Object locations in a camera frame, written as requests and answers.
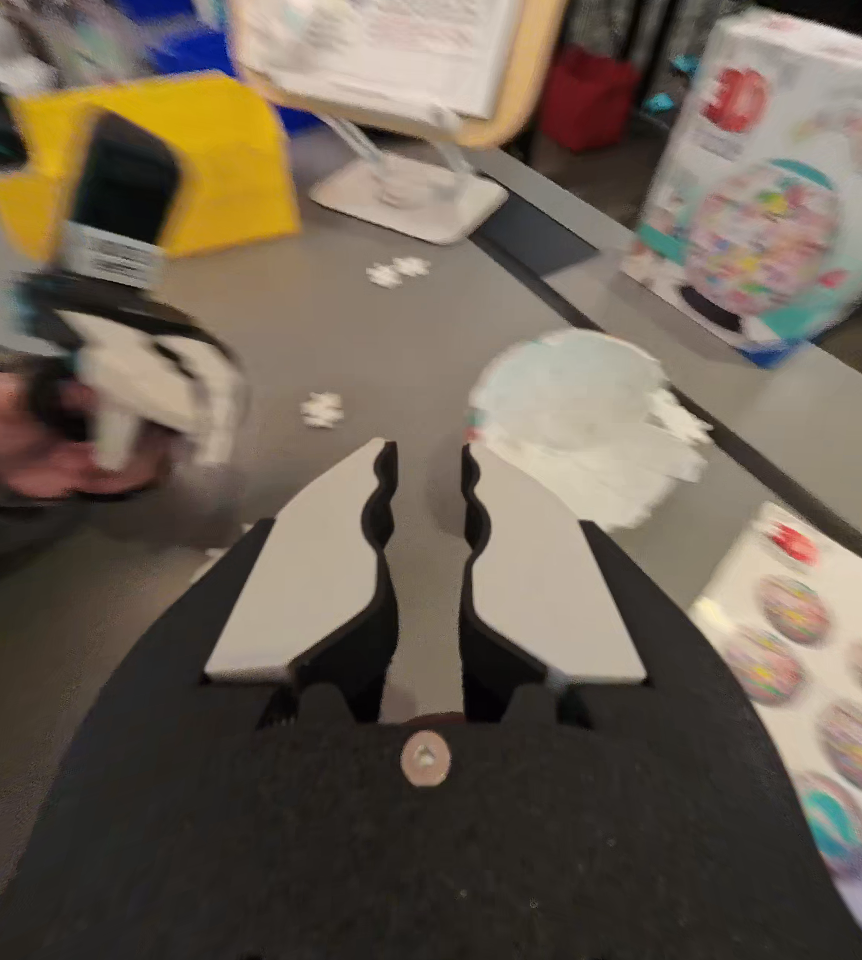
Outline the white sheet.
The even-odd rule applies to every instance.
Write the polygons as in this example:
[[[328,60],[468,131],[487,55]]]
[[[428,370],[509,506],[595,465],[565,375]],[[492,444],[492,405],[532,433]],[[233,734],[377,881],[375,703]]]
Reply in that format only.
[[[385,153],[356,159],[309,192],[320,207],[427,244],[470,237],[509,200],[509,191],[469,167],[455,171]]]

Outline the yellow bin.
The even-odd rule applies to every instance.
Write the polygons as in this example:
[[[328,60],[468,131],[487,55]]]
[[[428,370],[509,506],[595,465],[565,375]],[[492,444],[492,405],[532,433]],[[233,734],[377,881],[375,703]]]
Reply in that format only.
[[[10,101],[29,163],[0,174],[0,228],[19,254],[54,253],[71,182],[99,115],[117,114],[174,153],[180,187],[163,248],[187,258],[299,234],[289,140],[253,89],[219,72],[147,78]]]

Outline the teal puzzle box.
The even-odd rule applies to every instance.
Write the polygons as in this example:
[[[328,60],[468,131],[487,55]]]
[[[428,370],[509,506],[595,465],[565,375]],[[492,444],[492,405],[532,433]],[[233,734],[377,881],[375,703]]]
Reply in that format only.
[[[761,369],[862,301],[862,37],[719,21],[622,271]]]

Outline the person's left hand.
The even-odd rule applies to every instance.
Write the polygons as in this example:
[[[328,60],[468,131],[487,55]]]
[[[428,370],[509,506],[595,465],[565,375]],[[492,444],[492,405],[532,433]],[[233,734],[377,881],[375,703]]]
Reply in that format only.
[[[0,371],[0,487],[34,500],[115,498],[154,488],[170,474],[172,432],[145,425],[126,465],[110,471],[88,440],[60,438],[30,414],[27,394],[25,376]]]

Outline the blue object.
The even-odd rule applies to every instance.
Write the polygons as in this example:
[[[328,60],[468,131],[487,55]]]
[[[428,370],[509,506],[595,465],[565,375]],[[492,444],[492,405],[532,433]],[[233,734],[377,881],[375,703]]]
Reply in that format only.
[[[151,72],[159,76],[221,72],[237,80],[222,24],[210,26],[198,18],[191,1],[116,1],[140,32]]]

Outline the colourful puzzle ball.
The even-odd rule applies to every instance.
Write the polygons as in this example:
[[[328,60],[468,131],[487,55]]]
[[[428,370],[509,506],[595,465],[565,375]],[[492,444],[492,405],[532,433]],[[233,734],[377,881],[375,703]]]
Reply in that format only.
[[[641,526],[678,486],[699,482],[713,443],[651,354],[581,329],[494,358],[470,391],[468,428],[606,532]]]

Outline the black mat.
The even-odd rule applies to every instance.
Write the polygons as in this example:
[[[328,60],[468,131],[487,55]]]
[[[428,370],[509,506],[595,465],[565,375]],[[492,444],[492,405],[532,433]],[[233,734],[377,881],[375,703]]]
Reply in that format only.
[[[521,269],[541,279],[600,256],[595,246],[513,192],[470,241],[508,271]]]

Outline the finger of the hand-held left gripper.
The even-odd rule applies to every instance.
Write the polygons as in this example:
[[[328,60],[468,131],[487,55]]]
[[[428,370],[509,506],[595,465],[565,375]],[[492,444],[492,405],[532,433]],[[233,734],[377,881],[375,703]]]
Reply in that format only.
[[[77,334],[77,380],[96,396],[92,445],[100,469],[131,460],[144,424],[187,441],[207,469],[229,463],[245,408],[239,363],[222,347],[180,325],[151,333],[117,319],[64,311]]]

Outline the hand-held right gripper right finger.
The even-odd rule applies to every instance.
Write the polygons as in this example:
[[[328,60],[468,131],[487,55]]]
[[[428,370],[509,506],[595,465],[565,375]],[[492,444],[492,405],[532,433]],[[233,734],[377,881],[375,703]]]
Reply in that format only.
[[[578,692],[648,675],[577,516],[480,442],[461,452],[464,566],[459,649],[464,717],[497,724],[521,688],[546,690],[581,723]]]

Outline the puzzle instruction leaflet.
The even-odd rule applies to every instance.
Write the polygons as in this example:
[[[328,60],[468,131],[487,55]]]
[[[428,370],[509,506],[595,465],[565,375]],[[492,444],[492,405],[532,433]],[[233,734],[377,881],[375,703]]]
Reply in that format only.
[[[835,882],[862,874],[862,559],[766,503],[690,610],[762,720]]]

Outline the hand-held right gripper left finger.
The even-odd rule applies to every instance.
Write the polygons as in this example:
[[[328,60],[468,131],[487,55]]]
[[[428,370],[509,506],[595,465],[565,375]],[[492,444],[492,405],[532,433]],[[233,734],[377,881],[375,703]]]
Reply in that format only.
[[[373,439],[272,519],[206,663],[210,682],[340,690],[362,723],[380,717],[399,641],[386,548],[398,446]]]

